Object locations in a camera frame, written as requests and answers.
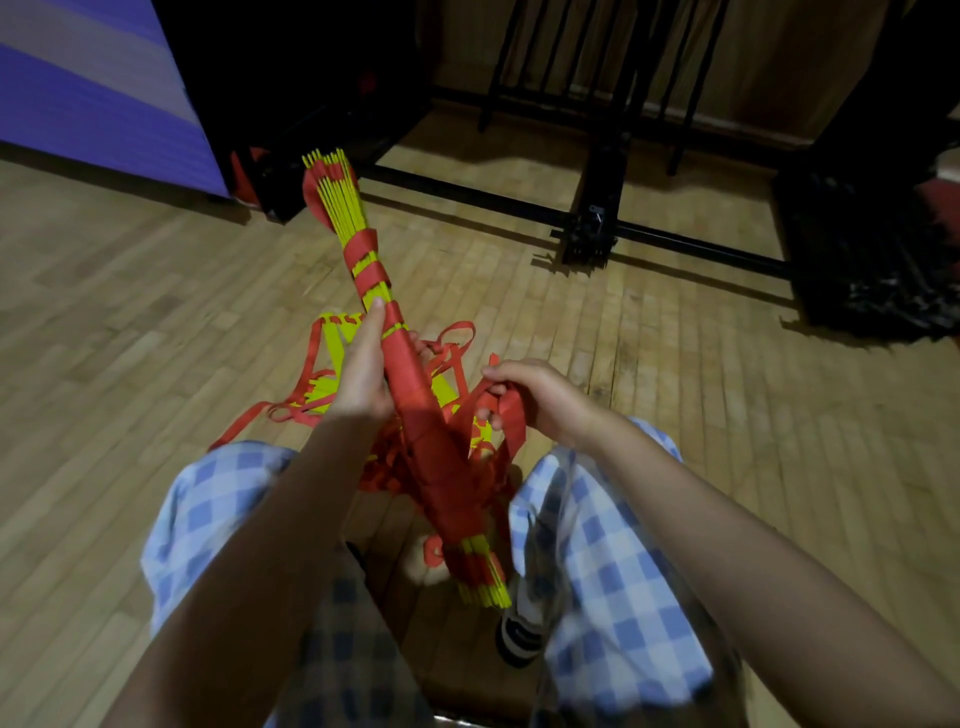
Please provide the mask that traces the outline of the person's left hand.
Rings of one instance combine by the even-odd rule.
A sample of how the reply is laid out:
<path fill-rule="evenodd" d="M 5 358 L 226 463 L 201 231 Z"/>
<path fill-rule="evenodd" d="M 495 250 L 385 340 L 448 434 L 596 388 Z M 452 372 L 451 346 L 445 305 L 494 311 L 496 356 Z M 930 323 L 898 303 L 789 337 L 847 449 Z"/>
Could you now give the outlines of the person's left hand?
<path fill-rule="evenodd" d="M 326 418 L 376 431 L 394 414 L 394 401 L 385 378 L 384 355 L 382 362 L 354 362 L 351 342 L 343 359 L 338 392 Z"/>

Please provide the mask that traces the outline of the blue checked trousers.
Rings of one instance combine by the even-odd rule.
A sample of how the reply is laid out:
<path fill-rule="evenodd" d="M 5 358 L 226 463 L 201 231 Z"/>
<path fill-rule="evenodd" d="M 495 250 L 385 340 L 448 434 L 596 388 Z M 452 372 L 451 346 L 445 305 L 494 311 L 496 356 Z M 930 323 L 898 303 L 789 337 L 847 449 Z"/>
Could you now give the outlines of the blue checked trousers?
<path fill-rule="evenodd" d="M 295 455 L 231 443 L 176 477 L 140 561 L 153 633 Z M 546 632 L 531 728 L 747 725 L 738 659 L 592 458 L 564 446 L 543 456 L 509 527 Z M 334 556 L 338 573 L 264 728 L 434 728 L 356 558 Z"/>

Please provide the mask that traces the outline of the black metal rack frame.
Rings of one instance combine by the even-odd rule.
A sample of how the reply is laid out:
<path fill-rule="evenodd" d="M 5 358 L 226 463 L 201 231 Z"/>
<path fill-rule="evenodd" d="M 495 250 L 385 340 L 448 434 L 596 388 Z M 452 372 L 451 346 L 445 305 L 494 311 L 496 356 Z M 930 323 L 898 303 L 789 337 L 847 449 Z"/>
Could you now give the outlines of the black metal rack frame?
<path fill-rule="evenodd" d="M 504 113 L 591 135 L 592 141 L 570 211 L 480 191 L 437 178 L 360 162 L 360 174 L 396 188 L 461 203 L 487 212 L 501 213 L 556 229 L 561 261 L 566 265 L 603 266 L 620 239 L 677 253 L 699 261 L 789 282 L 790 264 L 778 258 L 669 232 L 619 219 L 628 157 L 633 140 L 650 140 L 670 148 L 666 174 L 679 172 L 686 151 L 696 149 L 738 162 L 776 167 L 786 151 L 730 133 L 694 127 L 704 87 L 712 69 L 716 47 L 725 27 L 731 0 L 688 0 L 688 10 L 670 64 L 666 87 L 655 116 L 647 116 L 654 79 L 665 58 L 683 0 L 635 0 L 626 47 L 617 66 L 613 89 L 607 98 L 598 94 L 617 30 L 629 18 L 627 0 L 611 0 L 599 35 L 598 50 L 589 67 L 586 91 L 575 94 L 573 83 L 583 65 L 592 37 L 594 17 L 603 0 L 586 0 L 579 16 L 573 49 L 562 70 L 557 93 L 550 82 L 568 35 L 576 0 L 561 0 L 556 30 L 550 42 L 537 86 L 528 82 L 551 0 L 535 0 L 532 27 L 522 44 L 522 24 L 531 0 L 512 0 L 506 30 L 485 94 L 434 85 L 436 101 L 479 110 L 477 130 L 483 133 L 496 113 Z"/>

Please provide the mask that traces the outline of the black padded equipment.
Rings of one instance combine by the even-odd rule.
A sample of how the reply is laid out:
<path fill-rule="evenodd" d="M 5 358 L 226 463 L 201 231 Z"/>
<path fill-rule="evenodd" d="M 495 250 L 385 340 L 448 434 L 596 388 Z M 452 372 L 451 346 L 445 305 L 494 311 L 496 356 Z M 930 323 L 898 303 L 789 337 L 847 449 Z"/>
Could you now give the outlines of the black padded equipment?
<path fill-rule="evenodd" d="M 417 0 L 151 1 L 230 193 L 231 151 L 270 151 L 272 221 L 308 152 L 374 163 L 428 112 Z"/>

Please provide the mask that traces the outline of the person's right hand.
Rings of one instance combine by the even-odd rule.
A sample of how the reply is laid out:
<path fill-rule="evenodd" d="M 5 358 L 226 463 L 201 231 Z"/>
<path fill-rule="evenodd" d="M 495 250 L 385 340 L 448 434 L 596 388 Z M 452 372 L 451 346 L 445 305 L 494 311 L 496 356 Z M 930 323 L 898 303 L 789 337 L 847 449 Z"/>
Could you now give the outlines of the person's right hand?
<path fill-rule="evenodd" d="M 542 359 L 530 363 L 528 385 L 492 382 L 490 392 L 504 395 L 509 385 L 520 394 L 526 425 L 561 446 L 585 453 L 594 449 L 595 427 L 603 409 L 568 378 Z"/>

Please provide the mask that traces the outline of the yellow and red agility ladder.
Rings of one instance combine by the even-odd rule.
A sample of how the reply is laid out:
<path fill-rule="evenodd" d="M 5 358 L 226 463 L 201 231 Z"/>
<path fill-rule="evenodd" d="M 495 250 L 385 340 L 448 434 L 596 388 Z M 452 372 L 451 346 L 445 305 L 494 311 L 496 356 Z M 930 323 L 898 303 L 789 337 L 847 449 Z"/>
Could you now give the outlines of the yellow and red agility ladder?
<path fill-rule="evenodd" d="M 456 321 L 426 341 L 431 357 L 422 360 L 345 152 L 314 150 L 302 159 L 307 208 L 338 238 L 362 306 L 377 297 L 385 302 L 382 352 L 395 413 L 366 458 L 361 489 L 409 497 L 434 530 L 423 546 L 426 566 L 446 567 L 465 603 L 507 608 L 509 579 L 488 532 L 496 523 L 503 536 L 510 534 L 509 470 L 526 439 L 522 396 L 513 385 L 495 394 L 486 378 L 469 386 L 463 359 L 476 334 L 471 321 Z M 455 332 L 468 337 L 444 339 Z"/>

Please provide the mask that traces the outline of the black netting pile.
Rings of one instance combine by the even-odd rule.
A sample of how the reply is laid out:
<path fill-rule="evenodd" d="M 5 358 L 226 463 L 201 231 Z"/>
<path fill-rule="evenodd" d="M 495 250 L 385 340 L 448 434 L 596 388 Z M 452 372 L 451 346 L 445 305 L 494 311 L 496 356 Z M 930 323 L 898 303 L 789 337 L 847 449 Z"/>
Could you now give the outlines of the black netting pile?
<path fill-rule="evenodd" d="M 960 244 L 920 186 L 960 150 L 960 0 L 915 0 L 772 188 L 813 326 L 872 341 L 960 334 Z"/>

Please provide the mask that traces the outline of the blue and grey gym mat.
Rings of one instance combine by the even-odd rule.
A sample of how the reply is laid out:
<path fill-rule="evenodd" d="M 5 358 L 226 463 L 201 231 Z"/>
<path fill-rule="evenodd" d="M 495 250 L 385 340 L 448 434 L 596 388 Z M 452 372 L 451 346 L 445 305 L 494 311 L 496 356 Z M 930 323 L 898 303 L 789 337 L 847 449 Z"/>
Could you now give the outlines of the blue and grey gym mat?
<path fill-rule="evenodd" d="M 152 0 L 0 0 L 0 141 L 231 195 Z"/>

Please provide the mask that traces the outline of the red bag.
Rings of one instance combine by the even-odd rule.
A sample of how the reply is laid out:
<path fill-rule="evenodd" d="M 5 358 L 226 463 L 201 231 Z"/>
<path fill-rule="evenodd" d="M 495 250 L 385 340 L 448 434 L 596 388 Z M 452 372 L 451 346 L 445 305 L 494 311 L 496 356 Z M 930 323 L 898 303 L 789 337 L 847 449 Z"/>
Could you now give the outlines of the red bag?
<path fill-rule="evenodd" d="M 230 151 L 229 160 L 234 181 L 231 194 L 239 203 L 265 215 L 272 215 L 270 183 L 266 176 L 266 163 L 270 151 L 262 147 Z"/>

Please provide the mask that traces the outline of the person's right forearm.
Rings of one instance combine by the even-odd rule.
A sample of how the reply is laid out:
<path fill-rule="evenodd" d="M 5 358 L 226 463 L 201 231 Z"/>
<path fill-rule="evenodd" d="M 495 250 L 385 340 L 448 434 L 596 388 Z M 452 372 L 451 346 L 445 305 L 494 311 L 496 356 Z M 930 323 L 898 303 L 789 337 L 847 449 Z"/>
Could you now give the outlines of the person's right forearm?
<path fill-rule="evenodd" d="M 593 411 L 577 448 L 798 723 L 960 728 L 960 691 L 876 609 L 629 419 Z"/>

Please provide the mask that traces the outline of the person's left forearm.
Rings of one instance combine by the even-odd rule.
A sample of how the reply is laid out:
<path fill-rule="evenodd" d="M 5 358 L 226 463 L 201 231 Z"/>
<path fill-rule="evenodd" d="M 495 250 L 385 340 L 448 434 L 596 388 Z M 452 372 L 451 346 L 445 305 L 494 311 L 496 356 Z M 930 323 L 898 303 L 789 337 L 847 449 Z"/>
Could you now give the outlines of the person's left forearm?
<path fill-rule="evenodd" d="M 138 661 L 101 728 L 262 728 L 330 583 L 390 405 L 341 397 Z"/>

